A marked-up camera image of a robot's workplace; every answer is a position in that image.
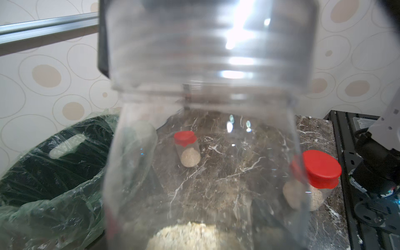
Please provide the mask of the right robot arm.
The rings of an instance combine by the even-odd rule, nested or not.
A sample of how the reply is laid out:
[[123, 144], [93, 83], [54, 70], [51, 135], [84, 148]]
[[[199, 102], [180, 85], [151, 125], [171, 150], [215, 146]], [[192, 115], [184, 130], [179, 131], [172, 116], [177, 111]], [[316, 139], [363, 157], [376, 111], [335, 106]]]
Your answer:
[[354, 206], [364, 224], [400, 233], [400, 93], [371, 126], [354, 133], [362, 158], [351, 172], [351, 184], [367, 197]]

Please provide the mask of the horizontal aluminium rail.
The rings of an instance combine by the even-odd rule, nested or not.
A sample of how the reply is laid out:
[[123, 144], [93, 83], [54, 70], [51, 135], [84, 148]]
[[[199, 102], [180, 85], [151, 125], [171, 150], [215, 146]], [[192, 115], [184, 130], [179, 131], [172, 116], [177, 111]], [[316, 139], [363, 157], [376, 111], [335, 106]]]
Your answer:
[[93, 27], [98, 13], [87, 13], [1, 26], [1, 45]]

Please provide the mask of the red-lid oatmeal jar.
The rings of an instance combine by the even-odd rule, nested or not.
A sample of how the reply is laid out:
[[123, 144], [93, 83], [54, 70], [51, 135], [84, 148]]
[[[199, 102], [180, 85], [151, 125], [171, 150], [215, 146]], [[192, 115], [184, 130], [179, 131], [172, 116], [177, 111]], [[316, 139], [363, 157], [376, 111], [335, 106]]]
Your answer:
[[[316, 211], [338, 186], [342, 168], [339, 162], [331, 155], [317, 150], [308, 150], [302, 154], [302, 159], [307, 174], [310, 195], [310, 211]], [[300, 190], [302, 172], [296, 162], [290, 164], [294, 179], [283, 186], [283, 195], [292, 209], [301, 206]]]
[[180, 131], [174, 134], [174, 143], [179, 159], [184, 167], [191, 168], [201, 160], [200, 147], [193, 131]]

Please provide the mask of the near red-lid oatmeal jar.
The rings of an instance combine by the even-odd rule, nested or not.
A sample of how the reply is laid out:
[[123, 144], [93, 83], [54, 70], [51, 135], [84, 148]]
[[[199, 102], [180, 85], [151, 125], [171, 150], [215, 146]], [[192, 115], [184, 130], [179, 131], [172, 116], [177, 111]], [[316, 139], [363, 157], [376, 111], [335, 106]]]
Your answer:
[[[331, 155], [317, 150], [308, 150], [302, 154], [302, 159], [307, 174], [310, 195], [310, 211], [316, 211], [338, 186], [342, 168], [339, 162]], [[296, 162], [290, 164], [294, 179], [283, 186], [283, 195], [292, 209], [301, 206], [300, 190], [302, 172]]]

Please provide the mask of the far red-lid oatmeal jar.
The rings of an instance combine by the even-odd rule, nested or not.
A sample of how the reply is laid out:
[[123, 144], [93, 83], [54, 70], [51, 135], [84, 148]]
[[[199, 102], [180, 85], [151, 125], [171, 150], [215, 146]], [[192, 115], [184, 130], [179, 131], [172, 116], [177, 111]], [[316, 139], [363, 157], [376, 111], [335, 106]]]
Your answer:
[[180, 131], [174, 134], [174, 143], [179, 159], [184, 167], [191, 168], [201, 160], [200, 147], [193, 131]]

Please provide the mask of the clear oatmeal jar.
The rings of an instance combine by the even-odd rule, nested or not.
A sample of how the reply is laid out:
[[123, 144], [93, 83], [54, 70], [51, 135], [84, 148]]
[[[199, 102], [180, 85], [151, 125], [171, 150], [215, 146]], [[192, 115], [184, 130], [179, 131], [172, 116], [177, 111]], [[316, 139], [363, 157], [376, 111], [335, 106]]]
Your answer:
[[[99, 69], [122, 101], [103, 184], [110, 250], [304, 250], [293, 112], [317, 1], [100, 1]], [[193, 131], [201, 160], [181, 163]], [[283, 186], [301, 168], [301, 206]]]

